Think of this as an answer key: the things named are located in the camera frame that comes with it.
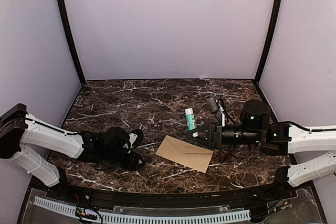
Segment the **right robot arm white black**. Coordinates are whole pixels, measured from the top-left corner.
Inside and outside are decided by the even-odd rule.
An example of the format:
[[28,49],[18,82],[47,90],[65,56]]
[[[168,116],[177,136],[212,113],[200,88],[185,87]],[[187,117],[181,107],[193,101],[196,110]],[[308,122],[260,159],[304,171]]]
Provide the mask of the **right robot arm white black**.
[[286,156],[310,151],[325,154],[301,164],[288,165],[276,171],[275,183],[268,188],[273,200],[288,191],[288,184],[297,187],[305,182],[335,173],[335,126],[305,127],[284,121],[270,122],[271,108],[258,100],[248,100],[240,114],[240,124],[205,123],[194,127],[185,136],[207,148],[223,145],[255,145],[268,156]]

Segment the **brown paper envelope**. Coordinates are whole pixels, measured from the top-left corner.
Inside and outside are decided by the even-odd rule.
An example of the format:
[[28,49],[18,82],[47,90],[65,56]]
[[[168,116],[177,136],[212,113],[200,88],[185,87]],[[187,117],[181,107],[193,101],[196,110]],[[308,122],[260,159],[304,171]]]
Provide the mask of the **brown paper envelope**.
[[155,154],[198,172],[206,173],[213,151],[166,135]]

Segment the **green white glue stick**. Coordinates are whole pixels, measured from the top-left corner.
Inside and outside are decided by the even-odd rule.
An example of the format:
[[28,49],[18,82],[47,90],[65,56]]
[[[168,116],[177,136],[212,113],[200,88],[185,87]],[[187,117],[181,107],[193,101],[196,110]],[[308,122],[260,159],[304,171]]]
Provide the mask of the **green white glue stick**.
[[192,108],[185,109],[186,121],[188,130],[192,131],[196,129],[195,115]]

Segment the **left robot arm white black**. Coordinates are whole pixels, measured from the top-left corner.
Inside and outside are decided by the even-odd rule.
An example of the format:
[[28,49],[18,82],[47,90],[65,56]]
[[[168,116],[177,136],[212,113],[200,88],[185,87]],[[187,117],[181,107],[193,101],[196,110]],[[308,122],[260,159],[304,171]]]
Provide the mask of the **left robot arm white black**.
[[42,158],[32,145],[67,155],[83,163],[117,163],[126,170],[144,166],[142,156],[134,150],[143,141],[143,131],[127,133],[111,127],[102,133],[71,132],[48,124],[26,110],[19,103],[1,115],[1,159],[18,164],[26,173],[53,187],[63,201],[74,197],[74,189],[66,181],[65,172]]

